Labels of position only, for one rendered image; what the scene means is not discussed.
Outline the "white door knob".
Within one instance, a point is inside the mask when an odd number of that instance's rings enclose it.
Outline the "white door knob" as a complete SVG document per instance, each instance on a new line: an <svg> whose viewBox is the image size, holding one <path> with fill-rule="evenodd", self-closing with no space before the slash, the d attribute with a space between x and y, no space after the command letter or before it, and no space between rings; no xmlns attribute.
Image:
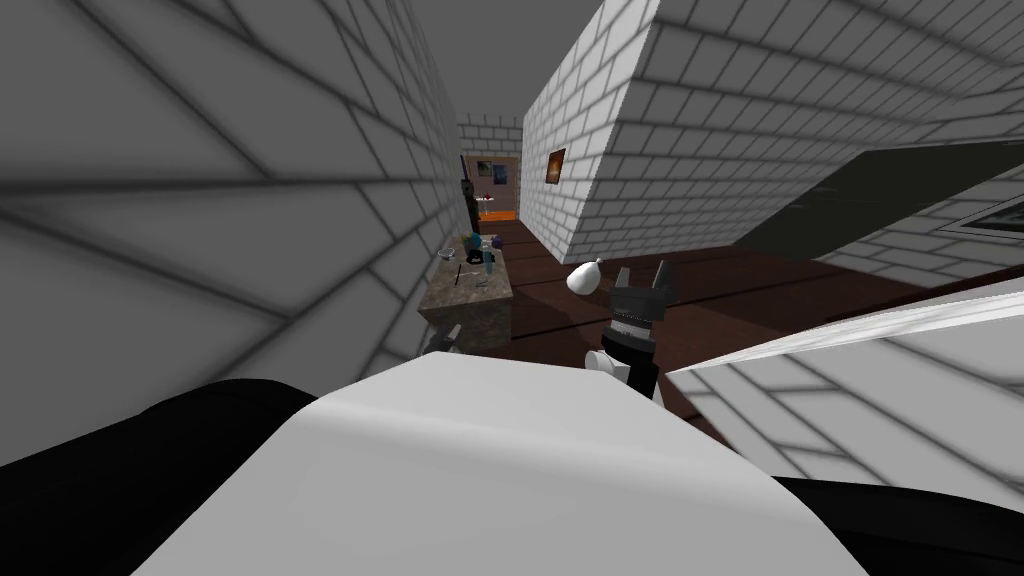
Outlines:
<svg viewBox="0 0 1024 576"><path fill-rule="evenodd" d="M601 258L597 258L596 260L580 264L566 277L568 289L579 296L593 294L602 280L600 270L602 262Z"/></svg>

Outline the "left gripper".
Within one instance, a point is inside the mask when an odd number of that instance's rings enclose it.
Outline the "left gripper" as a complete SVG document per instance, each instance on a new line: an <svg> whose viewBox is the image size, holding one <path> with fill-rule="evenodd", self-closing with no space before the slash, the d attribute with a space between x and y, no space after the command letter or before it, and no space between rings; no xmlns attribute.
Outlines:
<svg viewBox="0 0 1024 576"><path fill-rule="evenodd" d="M422 354L426 355L433 352L463 354L463 351L456 345L460 332L460 324L445 324L439 326L435 330L434 334L428 339Z"/></svg>

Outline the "dark framed window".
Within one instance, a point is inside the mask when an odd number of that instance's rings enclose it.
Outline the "dark framed window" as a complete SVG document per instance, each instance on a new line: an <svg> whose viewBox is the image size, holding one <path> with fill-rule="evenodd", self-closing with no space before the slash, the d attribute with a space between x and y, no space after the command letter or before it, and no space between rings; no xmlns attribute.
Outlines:
<svg viewBox="0 0 1024 576"><path fill-rule="evenodd" d="M1024 240L1024 195L941 227L940 231Z"/></svg>

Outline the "stone table with small items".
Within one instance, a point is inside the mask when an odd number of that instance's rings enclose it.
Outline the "stone table with small items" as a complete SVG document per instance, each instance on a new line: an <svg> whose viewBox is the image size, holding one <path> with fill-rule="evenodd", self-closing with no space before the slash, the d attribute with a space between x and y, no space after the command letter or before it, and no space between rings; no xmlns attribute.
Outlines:
<svg viewBox="0 0 1024 576"><path fill-rule="evenodd" d="M439 259L419 305L419 314L433 327L460 325L455 346L477 353L511 341L513 290L503 253L494 250L494 263L469 263L460 237L444 246L450 259Z"/></svg>

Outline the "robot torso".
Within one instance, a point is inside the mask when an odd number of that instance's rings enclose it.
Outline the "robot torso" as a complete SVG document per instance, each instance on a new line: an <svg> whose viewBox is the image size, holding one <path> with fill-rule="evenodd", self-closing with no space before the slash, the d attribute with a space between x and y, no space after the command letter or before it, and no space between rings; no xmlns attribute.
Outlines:
<svg viewBox="0 0 1024 576"><path fill-rule="evenodd" d="M435 352L292 416L134 576L867 576L610 375Z"/></svg>

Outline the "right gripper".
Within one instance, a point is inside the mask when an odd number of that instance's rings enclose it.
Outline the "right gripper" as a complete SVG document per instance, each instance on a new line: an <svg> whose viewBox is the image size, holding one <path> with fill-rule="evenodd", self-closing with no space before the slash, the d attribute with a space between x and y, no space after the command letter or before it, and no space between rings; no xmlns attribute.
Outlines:
<svg viewBox="0 0 1024 576"><path fill-rule="evenodd" d="M672 277L672 262L660 260L651 287L630 287L630 269L621 268L609 291L612 319L631 324L663 321L667 307L677 301Z"/></svg>

